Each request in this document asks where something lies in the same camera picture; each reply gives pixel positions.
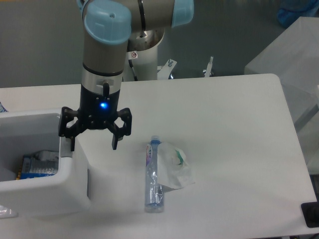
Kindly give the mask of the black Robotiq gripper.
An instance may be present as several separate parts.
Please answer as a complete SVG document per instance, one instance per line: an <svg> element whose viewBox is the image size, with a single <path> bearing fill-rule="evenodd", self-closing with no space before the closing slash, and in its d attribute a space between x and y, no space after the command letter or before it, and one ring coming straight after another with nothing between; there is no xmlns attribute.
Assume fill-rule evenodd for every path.
<svg viewBox="0 0 319 239"><path fill-rule="evenodd" d="M112 149L116 150L118 142L124 136L131 135L132 113L129 108L117 111L120 90L107 97L91 92L81 85L80 105L78 110L62 107L58 126L58 135L70 139L70 150L75 150L75 138L87 129L107 129L113 134ZM115 121L120 118L123 125Z"/></svg>

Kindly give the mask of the silver blue-capped robot arm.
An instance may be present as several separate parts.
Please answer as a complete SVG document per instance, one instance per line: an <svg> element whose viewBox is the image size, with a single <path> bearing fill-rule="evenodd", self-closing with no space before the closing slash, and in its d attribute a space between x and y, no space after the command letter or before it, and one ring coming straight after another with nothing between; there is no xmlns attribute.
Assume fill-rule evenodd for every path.
<svg viewBox="0 0 319 239"><path fill-rule="evenodd" d="M84 131L108 129L112 148L132 131L129 108L118 109L126 54L134 34L177 27L193 19L191 0L81 0L83 73L77 110L63 107L58 134L70 151Z"/></svg>

